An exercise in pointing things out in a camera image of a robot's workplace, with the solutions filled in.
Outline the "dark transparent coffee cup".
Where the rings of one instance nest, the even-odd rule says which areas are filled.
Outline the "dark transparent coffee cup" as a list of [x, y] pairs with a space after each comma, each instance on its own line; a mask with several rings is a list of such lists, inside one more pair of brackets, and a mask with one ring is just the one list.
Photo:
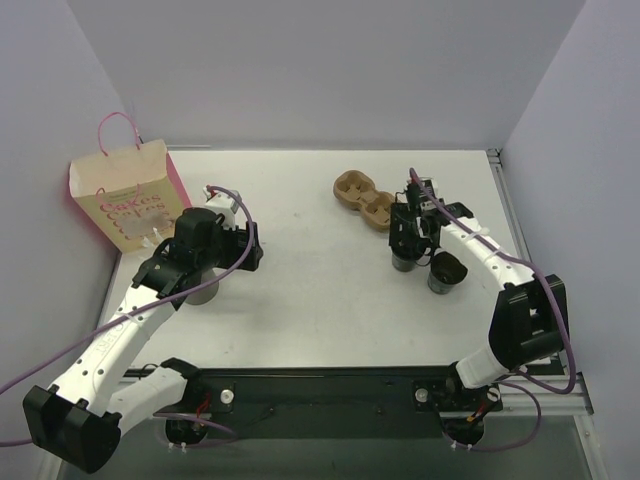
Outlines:
[[392, 266], [399, 272], [408, 273], [417, 267], [416, 260], [413, 255], [401, 255], [392, 252]]

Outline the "brown cardboard cup carrier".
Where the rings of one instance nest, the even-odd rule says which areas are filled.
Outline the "brown cardboard cup carrier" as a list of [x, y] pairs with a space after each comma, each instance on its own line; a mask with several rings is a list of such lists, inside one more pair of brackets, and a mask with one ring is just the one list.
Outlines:
[[333, 184], [333, 194], [349, 210], [357, 211], [364, 222], [378, 232], [388, 232], [394, 196], [378, 190], [374, 181], [359, 170], [348, 170]]

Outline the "pink and beige paper bag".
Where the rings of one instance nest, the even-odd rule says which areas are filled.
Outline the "pink and beige paper bag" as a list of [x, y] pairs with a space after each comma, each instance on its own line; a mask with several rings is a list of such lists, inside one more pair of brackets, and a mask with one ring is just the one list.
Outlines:
[[135, 123], [134, 143], [99, 152], [69, 166], [69, 192], [84, 213], [123, 253], [171, 237], [175, 222], [192, 206], [162, 139], [143, 143]]

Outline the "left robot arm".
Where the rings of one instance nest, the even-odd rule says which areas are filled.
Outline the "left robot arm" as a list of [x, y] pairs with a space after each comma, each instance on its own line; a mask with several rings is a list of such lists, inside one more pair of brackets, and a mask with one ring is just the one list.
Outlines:
[[86, 473], [101, 469], [121, 438], [165, 407], [190, 411], [201, 403], [197, 367], [178, 359], [159, 365], [143, 380], [120, 388], [133, 360], [186, 298], [224, 276], [255, 271], [262, 258], [258, 227], [228, 227], [227, 216], [188, 208], [174, 234], [158, 244], [134, 275], [119, 308], [100, 327], [76, 362], [49, 387], [32, 387], [23, 411], [32, 443]]

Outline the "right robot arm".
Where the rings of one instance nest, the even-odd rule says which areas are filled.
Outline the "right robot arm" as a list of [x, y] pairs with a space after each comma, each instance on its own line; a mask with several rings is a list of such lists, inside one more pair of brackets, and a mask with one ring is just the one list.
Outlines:
[[392, 203], [389, 246], [397, 269], [428, 258], [431, 289], [446, 294], [472, 276], [492, 303], [485, 338], [443, 384], [450, 405], [464, 408], [480, 387], [569, 352], [564, 283], [506, 252], [464, 204]]

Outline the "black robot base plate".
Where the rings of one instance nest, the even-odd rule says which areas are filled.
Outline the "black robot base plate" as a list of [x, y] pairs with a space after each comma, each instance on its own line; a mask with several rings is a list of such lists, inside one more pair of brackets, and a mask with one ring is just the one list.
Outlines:
[[171, 440], [423, 439], [477, 442], [503, 408], [496, 384], [465, 389], [450, 367], [204, 369], [166, 424]]

